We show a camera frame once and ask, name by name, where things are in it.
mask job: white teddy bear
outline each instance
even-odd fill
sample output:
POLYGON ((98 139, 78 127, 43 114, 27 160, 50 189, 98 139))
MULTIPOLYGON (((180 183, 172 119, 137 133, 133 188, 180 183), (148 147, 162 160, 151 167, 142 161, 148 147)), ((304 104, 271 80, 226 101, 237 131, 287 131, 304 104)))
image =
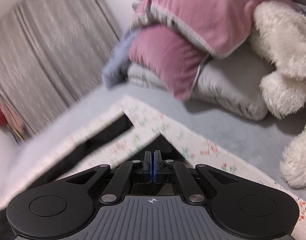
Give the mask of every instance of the white teddy bear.
MULTIPOLYGON (((277 70, 263 77, 262 97, 281 119, 306 103, 306 17, 286 4, 264 2, 254 13, 249 41, 277 70)), ((306 187, 306 127, 283 152, 280 169, 290 187, 306 187)))

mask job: pink pillowcase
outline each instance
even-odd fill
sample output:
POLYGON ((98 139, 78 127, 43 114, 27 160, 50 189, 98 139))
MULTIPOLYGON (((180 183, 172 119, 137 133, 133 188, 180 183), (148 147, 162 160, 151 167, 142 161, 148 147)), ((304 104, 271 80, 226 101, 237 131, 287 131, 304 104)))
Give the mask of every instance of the pink pillowcase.
MULTIPOLYGON (((255 8, 270 0, 143 0, 131 27, 156 22, 177 29, 213 56, 227 57, 251 32, 255 8)), ((292 0, 275 0, 294 7, 292 0)))
POLYGON ((187 100, 206 53, 165 25, 154 25, 140 31, 129 57, 155 72, 176 99, 187 100))

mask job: gray bed sheet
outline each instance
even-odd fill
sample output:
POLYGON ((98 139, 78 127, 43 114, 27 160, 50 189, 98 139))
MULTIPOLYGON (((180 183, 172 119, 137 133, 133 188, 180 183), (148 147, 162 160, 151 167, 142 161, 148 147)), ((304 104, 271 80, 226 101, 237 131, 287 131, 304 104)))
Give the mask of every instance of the gray bed sheet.
MULTIPOLYGON (((279 162, 282 160, 284 148, 306 124, 304 111, 281 121, 268 115, 260 122, 253 122, 208 103, 193 100, 183 103, 165 91, 130 84, 118 85, 109 91, 105 87, 96 89, 44 132, 27 142, 16 165, 10 171, 6 186, 14 185, 18 179, 25 176, 25 171, 36 165, 56 144, 90 122, 125 94, 149 104, 192 131, 212 140, 288 188, 279 173, 279 162)), ((306 200, 306 189, 291 191, 306 200)))

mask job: silver screw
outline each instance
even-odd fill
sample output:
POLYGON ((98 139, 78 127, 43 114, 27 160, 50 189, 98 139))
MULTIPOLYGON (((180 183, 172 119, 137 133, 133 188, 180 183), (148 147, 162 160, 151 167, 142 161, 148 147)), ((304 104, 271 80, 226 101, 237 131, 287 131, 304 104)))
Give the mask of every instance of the silver screw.
POLYGON ((104 202, 113 202, 114 200, 117 199, 117 197, 113 194, 106 194, 106 195, 103 195, 101 199, 104 202))
POLYGON ((201 202, 204 200, 204 197, 200 194, 193 194, 189 196, 189 200, 191 200, 192 202, 201 202))

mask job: white floral cloth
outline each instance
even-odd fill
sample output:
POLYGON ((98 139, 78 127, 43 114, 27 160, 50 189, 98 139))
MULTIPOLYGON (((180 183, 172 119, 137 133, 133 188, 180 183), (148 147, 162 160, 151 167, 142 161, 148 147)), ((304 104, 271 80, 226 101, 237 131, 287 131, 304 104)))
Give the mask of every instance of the white floral cloth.
POLYGON ((37 177, 57 161, 67 156, 77 145, 103 130, 124 113, 131 120, 134 127, 111 143, 95 150, 63 177, 102 163, 115 167, 162 134, 186 158, 188 166, 194 167, 198 163, 205 163, 237 176, 277 188, 291 195, 300 208, 299 220, 292 236, 296 240, 306 240, 306 202, 304 200, 284 189, 263 172, 247 164, 236 155, 190 131, 156 109, 129 96, 125 96, 119 103, 110 107, 108 111, 67 137, 47 158, 40 162, 38 167, 32 169, 27 177, 18 183, 16 188, 4 196, 0 202, 0 209, 5 208, 15 195, 25 190, 37 177))

